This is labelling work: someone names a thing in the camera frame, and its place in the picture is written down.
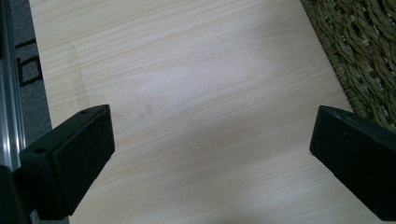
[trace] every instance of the wood grain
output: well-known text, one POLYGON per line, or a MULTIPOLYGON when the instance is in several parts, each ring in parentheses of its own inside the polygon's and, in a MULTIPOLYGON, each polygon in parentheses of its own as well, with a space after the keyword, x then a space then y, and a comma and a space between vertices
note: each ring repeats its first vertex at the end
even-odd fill
POLYGON ((350 107, 299 1, 30 2, 52 125, 112 110, 72 224, 380 222, 309 154, 350 107))

